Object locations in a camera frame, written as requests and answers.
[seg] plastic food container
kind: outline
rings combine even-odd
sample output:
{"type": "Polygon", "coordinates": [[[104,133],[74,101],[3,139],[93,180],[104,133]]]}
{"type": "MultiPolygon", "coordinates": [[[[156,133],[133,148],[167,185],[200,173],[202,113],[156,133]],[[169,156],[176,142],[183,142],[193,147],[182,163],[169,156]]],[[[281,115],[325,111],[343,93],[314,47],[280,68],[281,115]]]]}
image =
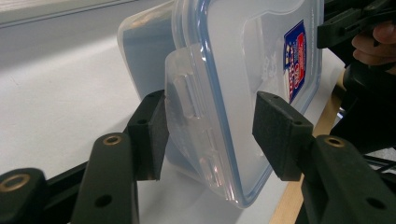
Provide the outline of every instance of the plastic food container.
{"type": "MultiPolygon", "coordinates": [[[[134,22],[169,17],[170,4],[136,15],[134,22]]],[[[171,34],[175,44],[169,46],[176,50],[162,51],[168,54],[164,73],[155,75],[161,81],[165,76],[167,158],[181,171],[195,171],[221,197],[247,207],[272,172],[252,135],[256,93],[279,95],[304,113],[320,77],[316,35],[323,2],[176,0],[171,10],[171,20],[165,20],[170,30],[160,32],[167,36],[160,42],[171,34]]],[[[124,51],[129,30],[120,29],[124,51]]],[[[136,88],[144,92],[140,79],[147,74],[136,72],[133,60],[125,54],[136,88]]]]}

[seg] translucent plastic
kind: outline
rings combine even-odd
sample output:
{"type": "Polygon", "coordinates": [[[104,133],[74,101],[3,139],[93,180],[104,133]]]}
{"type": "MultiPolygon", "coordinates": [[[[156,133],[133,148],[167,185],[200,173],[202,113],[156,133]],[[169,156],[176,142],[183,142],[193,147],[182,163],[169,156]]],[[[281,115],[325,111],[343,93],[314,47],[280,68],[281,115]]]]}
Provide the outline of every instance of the translucent plastic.
{"type": "Polygon", "coordinates": [[[251,134],[257,91],[304,112],[318,87],[322,9],[316,0],[175,2],[168,128],[206,184],[236,206],[253,203],[271,173],[251,134]]]}

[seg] label sticker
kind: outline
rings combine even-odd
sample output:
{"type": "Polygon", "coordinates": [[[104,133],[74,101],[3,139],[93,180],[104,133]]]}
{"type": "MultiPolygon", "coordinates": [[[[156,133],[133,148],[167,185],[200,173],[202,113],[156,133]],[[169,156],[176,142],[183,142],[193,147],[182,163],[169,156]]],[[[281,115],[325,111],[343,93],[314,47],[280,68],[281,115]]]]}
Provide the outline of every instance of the label sticker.
{"type": "Polygon", "coordinates": [[[283,71],[287,90],[289,90],[289,103],[291,103],[305,81],[306,36],[304,21],[300,21],[285,34],[283,55],[283,71]]]}

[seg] white table surface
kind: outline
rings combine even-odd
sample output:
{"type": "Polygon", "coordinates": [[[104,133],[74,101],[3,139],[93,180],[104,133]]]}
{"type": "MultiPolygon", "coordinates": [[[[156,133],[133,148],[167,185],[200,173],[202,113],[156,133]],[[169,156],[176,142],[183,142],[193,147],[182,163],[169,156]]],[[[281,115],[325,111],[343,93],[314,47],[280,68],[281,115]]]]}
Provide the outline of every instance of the white table surface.
{"type": "MultiPolygon", "coordinates": [[[[94,140],[121,132],[139,99],[117,45],[141,0],[0,29],[0,174],[35,167],[47,178],[89,158],[94,140]]],[[[324,51],[316,122],[343,65],[324,51]]],[[[268,223],[287,183],[270,176],[257,201],[235,208],[165,160],[162,180],[139,182],[141,223],[268,223]]]]}

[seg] brass screw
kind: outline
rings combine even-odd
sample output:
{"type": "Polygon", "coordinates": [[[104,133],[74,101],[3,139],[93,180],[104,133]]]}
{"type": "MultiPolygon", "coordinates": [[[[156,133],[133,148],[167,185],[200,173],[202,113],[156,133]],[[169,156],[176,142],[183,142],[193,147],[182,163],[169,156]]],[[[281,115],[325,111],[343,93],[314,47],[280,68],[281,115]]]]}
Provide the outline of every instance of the brass screw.
{"type": "Polygon", "coordinates": [[[121,137],[117,135],[111,135],[105,138],[105,140],[103,140],[103,144],[105,144],[106,146],[114,146],[118,144],[120,141],[121,141],[121,137]]]}
{"type": "Polygon", "coordinates": [[[27,182],[29,182],[30,176],[27,174],[19,174],[19,175],[12,175],[9,178],[5,179],[1,184],[0,184],[0,192],[11,192],[15,189],[20,189],[23,187],[27,182]],[[10,183],[12,180],[15,179],[20,179],[17,180],[16,183],[10,183]]]}
{"type": "Polygon", "coordinates": [[[346,145],[344,141],[334,137],[327,137],[324,141],[332,147],[344,147],[346,145]]]}

